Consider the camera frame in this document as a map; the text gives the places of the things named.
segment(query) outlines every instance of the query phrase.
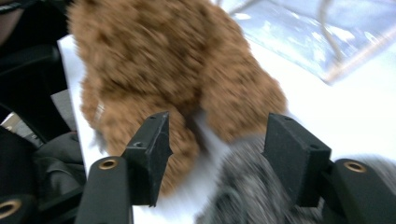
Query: black plastic bracket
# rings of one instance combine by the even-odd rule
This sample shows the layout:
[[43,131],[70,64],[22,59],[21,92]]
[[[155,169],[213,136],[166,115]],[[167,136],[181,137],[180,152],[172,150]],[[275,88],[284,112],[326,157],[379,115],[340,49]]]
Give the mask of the black plastic bracket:
[[270,114],[263,156],[295,204],[318,206],[318,178],[329,165],[331,151],[294,119]]

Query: brown fluffy fur cover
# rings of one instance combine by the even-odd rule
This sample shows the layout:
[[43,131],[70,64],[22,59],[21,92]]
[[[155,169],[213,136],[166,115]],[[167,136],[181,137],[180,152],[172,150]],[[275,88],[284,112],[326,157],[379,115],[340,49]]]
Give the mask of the brown fluffy fur cover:
[[[199,148],[184,117],[197,107],[224,141],[264,133],[286,99],[250,53],[239,26],[209,0],[76,0],[70,31],[86,65],[81,110],[120,155],[143,120],[170,112],[173,155],[162,194],[189,173]],[[99,121],[95,113],[105,110]]]

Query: black fabric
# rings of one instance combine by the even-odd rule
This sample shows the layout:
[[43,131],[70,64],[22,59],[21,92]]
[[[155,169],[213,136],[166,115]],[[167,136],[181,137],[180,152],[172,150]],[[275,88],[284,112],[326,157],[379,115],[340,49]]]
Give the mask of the black fabric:
[[49,202],[86,182],[77,133],[66,133],[34,154],[39,201]]
[[0,197],[30,194],[49,202],[84,186],[86,175],[77,133],[63,134],[37,149],[0,127]]
[[32,155],[36,148],[29,141],[0,127],[0,196],[37,194]]
[[37,2],[27,8],[8,40],[0,47],[0,58],[35,45],[52,44],[67,35],[66,16],[57,8]]

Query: black mount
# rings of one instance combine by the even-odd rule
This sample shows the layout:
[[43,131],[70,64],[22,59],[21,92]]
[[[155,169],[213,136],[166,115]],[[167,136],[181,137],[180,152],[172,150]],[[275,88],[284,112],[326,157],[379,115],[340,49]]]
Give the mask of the black mount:
[[330,161],[331,150],[289,117],[271,114],[262,155],[291,200],[316,207],[321,198],[326,224],[396,223],[396,195],[359,161]]

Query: gray fur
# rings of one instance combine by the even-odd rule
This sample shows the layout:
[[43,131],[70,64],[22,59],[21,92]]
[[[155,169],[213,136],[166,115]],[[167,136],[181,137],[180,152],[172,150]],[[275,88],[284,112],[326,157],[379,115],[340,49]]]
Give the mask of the gray fur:
[[[320,202],[318,208],[301,208],[290,204],[269,162],[261,155],[264,137],[250,137],[233,144],[233,152],[225,159],[219,190],[197,224],[319,224],[323,223]],[[396,165],[384,160],[360,160],[372,166],[391,189],[396,189]],[[224,190],[233,190],[241,198],[224,196]],[[246,220],[241,217],[246,212]]]

